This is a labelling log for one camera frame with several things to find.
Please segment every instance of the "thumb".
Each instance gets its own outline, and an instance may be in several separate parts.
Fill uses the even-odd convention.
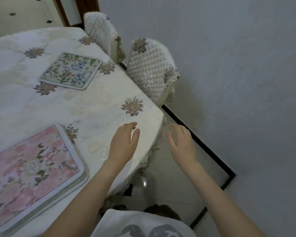
[[[139,135],[140,135],[140,129],[136,129],[136,130],[134,131],[134,134],[133,134],[132,140],[131,140],[131,142],[130,142],[130,144],[131,144],[132,146],[134,146],[135,149],[137,148],[137,145],[138,145]]]
[[[173,135],[172,135],[171,131],[168,131],[168,143],[171,148],[176,147],[176,144],[174,143]]]

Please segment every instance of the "forearm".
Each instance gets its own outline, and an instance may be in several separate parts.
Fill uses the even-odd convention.
[[[204,200],[222,237],[265,236],[245,213],[222,191],[201,164],[182,167]]]
[[[106,160],[97,174],[71,201],[43,237],[90,236],[107,192],[121,168]]]

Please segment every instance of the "chair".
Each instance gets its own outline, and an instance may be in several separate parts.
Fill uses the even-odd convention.
[[[115,63],[121,63],[125,59],[121,38],[107,15],[87,12],[84,14],[84,23],[85,32]]]
[[[126,74],[158,106],[174,98],[174,83],[180,78],[169,50],[160,42],[133,41]]]

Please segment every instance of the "dining table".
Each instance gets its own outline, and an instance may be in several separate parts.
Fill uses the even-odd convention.
[[[102,59],[87,89],[39,81],[62,52]],[[125,189],[134,173],[147,164],[162,130],[163,112],[81,28],[43,28],[0,38],[0,149],[59,123],[85,164],[87,183],[107,159],[117,128],[130,122],[137,122],[140,129],[138,147],[108,196]],[[86,183],[13,236],[40,236]]]

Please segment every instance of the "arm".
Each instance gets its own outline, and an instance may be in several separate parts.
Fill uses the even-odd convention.
[[[133,157],[140,130],[136,122],[120,126],[113,136],[107,160],[100,170],[51,224],[43,237],[90,236],[92,227],[115,177]]]
[[[197,162],[191,133],[183,126],[171,124],[178,136],[175,144],[169,131],[168,141],[174,160],[188,176],[206,207],[222,237],[265,237],[265,234],[211,179]]]

